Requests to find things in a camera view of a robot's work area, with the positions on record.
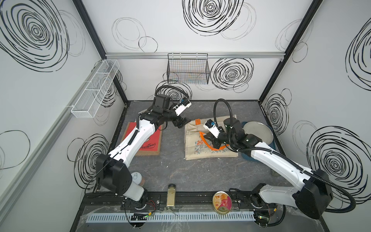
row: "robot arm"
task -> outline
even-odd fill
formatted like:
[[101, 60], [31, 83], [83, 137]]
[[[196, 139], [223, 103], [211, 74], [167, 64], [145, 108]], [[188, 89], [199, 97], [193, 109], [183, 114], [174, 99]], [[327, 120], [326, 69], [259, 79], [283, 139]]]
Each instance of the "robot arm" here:
[[[226, 103], [230, 118], [224, 120], [225, 130], [218, 127], [218, 124], [208, 120], [204, 128], [209, 130], [204, 137], [210, 140], [214, 148], [219, 148], [221, 144], [228, 144], [229, 149], [235, 152], [242, 152], [279, 173], [287, 179], [292, 187], [270, 186], [265, 183], [259, 184], [250, 196], [254, 207], [261, 207], [267, 203], [277, 203], [282, 205], [299, 208], [310, 218], [319, 219], [324, 211], [333, 213], [346, 213], [353, 210], [356, 202], [343, 188], [329, 181], [328, 175], [318, 169], [316, 171], [299, 165], [289, 158], [281, 155], [260, 138], [253, 134], [245, 134], [241, 123], [232, 117], [232, 110], [227, 101], [219, 99], [214, 105], [214, 120], [216, 120], [216, 105], [219, 101]], [[327, 209], [333, 199], [331, 187], [337, 189], [350, 200], [350, 205], [344, 209]]]
[[101, 154], [96, 161], [97, 182], [103, 187], [124, 195], [139, 206], [144, 205], [146, 190], [132, 181], [128, 167], [142, 144], [162, 125], [171, 121], [174, 126], [182, 128], [190, 122], [180, 114], [191, 105], [188, 96], [169, 108], [170, 96], [157, 94], [151, 107], [139, 115], [137, 126], [129, 133], [122, 143], [110, 151]]

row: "printed label on tin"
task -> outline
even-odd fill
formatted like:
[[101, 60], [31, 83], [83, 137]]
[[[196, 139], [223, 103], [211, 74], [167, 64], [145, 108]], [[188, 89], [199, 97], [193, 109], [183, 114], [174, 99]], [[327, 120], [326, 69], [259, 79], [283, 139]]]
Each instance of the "printed label on tin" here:
[[232, 208], [232, 199], [225, 193], [216, 193], [213, 197], [214, 208], [220, 213], [227, 213]]

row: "wall-mounted basket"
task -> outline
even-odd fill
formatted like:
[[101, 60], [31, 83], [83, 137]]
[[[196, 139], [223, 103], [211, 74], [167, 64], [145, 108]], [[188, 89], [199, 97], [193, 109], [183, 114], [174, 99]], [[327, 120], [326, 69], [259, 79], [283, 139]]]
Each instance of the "wall-mounted basket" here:
[[209, 83], [207, 53], [169, 53], [167, 58], [167, 81], [202, 85]]
[[97, 65], [97, 72], [71, 110], [77, 118], [94, 118], [120, 67], [117, 60], [103, 60]]

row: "red wire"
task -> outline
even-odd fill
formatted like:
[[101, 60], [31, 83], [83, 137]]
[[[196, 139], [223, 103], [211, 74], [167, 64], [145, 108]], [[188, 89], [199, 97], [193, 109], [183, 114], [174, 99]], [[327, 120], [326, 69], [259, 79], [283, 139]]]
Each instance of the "red wire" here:
[[[156, 205], [155, 202], [154, 202], [153, 200], [150, 200], [150, 202], [153, 202], [153, 204]], [[155, 209], [156, 209], [156, 207], [155, 207]]]
[[147, 204], [151, 205], [156, 210], [156, 207], [152, 203], [147, 202]]

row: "black wire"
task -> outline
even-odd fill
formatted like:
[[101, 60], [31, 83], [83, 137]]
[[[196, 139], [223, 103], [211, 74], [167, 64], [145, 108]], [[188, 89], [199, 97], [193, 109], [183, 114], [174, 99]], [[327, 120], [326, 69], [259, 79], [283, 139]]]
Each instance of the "black wire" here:
[[133, 223], [131, 223], [130, 221], [129, 221], [129, 219], [128, 219], [128, 216], [126, 215], [126, 207], [125, 207], [125, 202], [126, 202], [126, 199], [125, 199], [125, 201], [124, 201], [124, 212], [125, 212], [125, 217], [126, 217], [126, 220], [128, 220], [128, 223], [132, 226], [132, 227], [134, 227], [134, 224]]
[[100, 194], [100, 195], [97, 195], [97, 196], [94, 196], [94, 197], [91, 197], [91, 198], [100, 197], [100, 196], [103, 196], [103, 195], [105, 195], [105, 194], [107, 194], [107, 193], [112, 193], [112, 192], [111, 192], [111, 191], [109, 191], [109, 192], [105, 192], [105, 193], [102, 193], [102, 194]]
[[[272, 226], [277, 226], [277, 225], [281, 224], [281, 222], [283, 221], [283, 219], [285, 218], [285, 215], [286, 215], [286, 206], [282, 205], [282, 207], [283, 207], [283, 209], [282, 209], [283, 211], [282, 211], [281, 218], [277, 222], [265, 224], [266, 227], [272, 227]], [[258, 224], [259, 226], [264, 226], [264, 224], [260, 224], [256, 221], [255, 221], [255, 223]]]
[[141, 116], [142, 114], [138, 114], [137, 116], [137, 129], [139, 130], [139, 117]]
[[216, 121], [216, 105], [217, 105], [218, 102], [220, 102], [220, 101], [224, 102], [224, 103], [227, 105], [227, 107], [228, 107], [229, 117], [230, 117], [230, 119], [231, 119], [231, 124], [230, 124], [230, 125], [232, 126], [232, 124], [233, 124], [233, 121], [232, 121], [233, 114], [232, 114], [231, 106], [229, 105], [229, 103], [228, 103], [226, 100], [224, 100], [224, 99], [222, 99], [222, 98], [219, 98], [219, 99], [216, 100], [216, 102], [214, 103], [213, 114], [214, 114], [214, 122], [215, 122], [215, 125], [216, 125], [216, 127], [219, 127], [219, 126], [218, 126], [218, 122]]
[[283, 158], [284, 160], [286, 160], [287, 162], [289, 162], [292, 166], [294, 166], [296, 169], [298, 169], [299, 171], [301, 171], [302, 173], [304, 174], [307, 174], [308, 176], [330, 186], [330, 187], [333, 187], [334, 189], [338, 190], [339, 192], [341, 192], [342, 194], [344, 194], [347, 198], [349, 198], [349, 201], [350, 201], [350, 205], [344, 209], [325, 209], [325, 212], [329, 212], [329, 213], [347, 213], [347, 212], [350, 212], [352, 211], [353, 209], [355, 209], [357, 203], [354, 199], [354, 197], [348, 193], [345, 189], [343, 189], [342, 187], [330, 182], [330, 181], [327, 181], [327, 180], [324, 180], [322, 178], [320, 178], [319, 176], [316, 176], [314, 175], [313, 173], [311, 172], [308, 172], [308, 171], [305, 171], [301, 166], [299, 166], [297, 163], [295, 163], [294, 161], [292, 161], [291, 159], [287, 158], [286, 156], [282, 155], [281, 153], [277, 152], [277, 151], [274, 151], [274, 150], [271, 150], [271, 149], [268, 149], [268, 148], [265, 148], [265, 147], [255, 147], [255, 148], [243, 148], [243, 149], [239, 149], [239, 151], [241, 152], [244, 152], [244, 151], [254, 151], [254, 150], [260, 150], [260, 151], [267, 151], [269, 153], [273, 153], [281, 158]]
[[231, 130], [232, 128], [231, 128], [231, 126], [233, 126], [232, 109], [231, 109], [231, 106], [229, 105], [229, 103], [226, 100], [222, 99], [222, 98], [219, 98], [214, 103], [214, 109], [213, 109], [214, 122], [215, 122], [216, 127], [219, 127], [218, 126], [218, 122], [216, 121], [216, 106], [217, 106], [218, 102], [220, 102], [220, 101], [224, 102], [227, 105], [227, 108], [228, 108], [228, 111], [229, 111], [229, 117], [230, 117], [230, 126], [229, 126], [230, 128], [229, 128], [229, 131], [228, 131], [228, 134], [227, 134], [227, 139], [228, 139], [227, 142], [228, 142], [228, 144], [230, 146], [230, 148], [228, 148], [228, 150], [233, 151], [233, 152], [237, 152], [237, 149], [235, 149], [233, 147], [233, 144], [231, 143], [231, 136], [232, 136], [232, 130]]
[[165, 125], [165, 127], [162, 129], [162, 130], [160, 130], [160, 129], [158, 129], [159, 131], [163, 131], [164, 129], [166, 129], [166, 127], [167, 127], [167, 121], [166, 121], [166, 125]]

